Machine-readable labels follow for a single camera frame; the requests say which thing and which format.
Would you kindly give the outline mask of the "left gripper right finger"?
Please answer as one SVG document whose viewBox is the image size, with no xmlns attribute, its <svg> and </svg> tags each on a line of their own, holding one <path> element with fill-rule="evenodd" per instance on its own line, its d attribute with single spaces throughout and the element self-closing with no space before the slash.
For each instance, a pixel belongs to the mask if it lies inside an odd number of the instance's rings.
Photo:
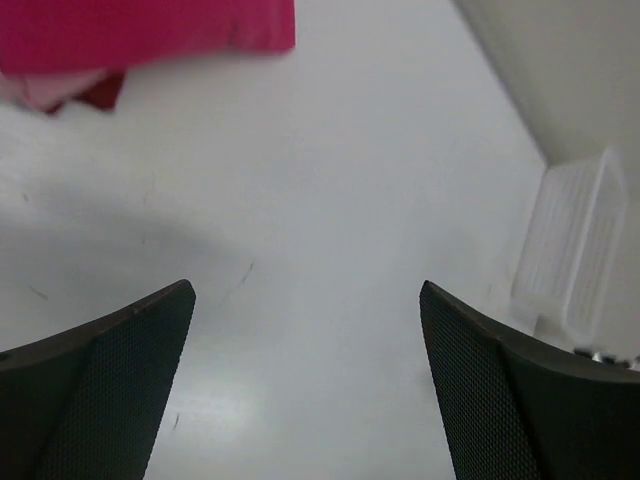
<svg viewBox="0 0 640 480">
<path fill-rule="evenodd" d="M 430 281 L 420 317 L 456 478 L 638 478 L 638 371 L 537 340 Z"/>
</svg>

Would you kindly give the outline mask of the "light pink t-shirt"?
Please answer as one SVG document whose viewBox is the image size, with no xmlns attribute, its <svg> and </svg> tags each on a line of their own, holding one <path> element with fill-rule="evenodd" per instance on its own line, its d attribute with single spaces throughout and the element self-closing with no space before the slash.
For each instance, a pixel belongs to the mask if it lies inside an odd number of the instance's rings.
<svg viewBox="0 0 640 480">
<path fill-rule="evenodd" d="M 1 99 L 45 113 L 49 107 L 79 94 L 109 74 L 98 70 L 56 75 L 1 73 Z"/>
</svg>

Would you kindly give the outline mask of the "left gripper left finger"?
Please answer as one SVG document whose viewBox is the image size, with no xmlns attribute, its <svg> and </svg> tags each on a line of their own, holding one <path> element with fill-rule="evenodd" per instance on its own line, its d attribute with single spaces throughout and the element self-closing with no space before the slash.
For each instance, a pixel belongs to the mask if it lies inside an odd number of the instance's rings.
<svg viewBox="0 0 640 480">
<path fill-rule="evenodd" d="M 143 478 L 195 302 L 180 280 L 2 352 L 2 478 Z"/>
</svg>

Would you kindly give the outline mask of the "red t-shirt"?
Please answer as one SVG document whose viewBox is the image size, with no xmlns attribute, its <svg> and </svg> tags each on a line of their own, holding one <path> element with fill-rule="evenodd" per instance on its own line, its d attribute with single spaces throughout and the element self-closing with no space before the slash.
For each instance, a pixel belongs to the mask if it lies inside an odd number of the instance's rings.
<svg viewBox="0 0 640 480">
<path fill-rule="evenodd" d="M 111 73 L 79 94 L 49 107 L 45 113 L 56 115 L 69 102 L 79 102 L 102 112 L 112 112 L 116 108 L 126 76 L 126 71 Z"/>
</svg>

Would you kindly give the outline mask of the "hot pink t-shirt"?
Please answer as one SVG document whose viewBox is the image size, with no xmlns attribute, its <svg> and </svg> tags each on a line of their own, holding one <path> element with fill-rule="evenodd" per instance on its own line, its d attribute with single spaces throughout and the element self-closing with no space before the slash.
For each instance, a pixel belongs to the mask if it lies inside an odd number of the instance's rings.
<svg viewBox="0 0 640 480">
<path fill-rule="evenodd" d="M 120 70 L 165 57 L 234 49 L 280 53 L 296 43 L 292 1 L 4 1 L 8 74 Z"/>
</svg>

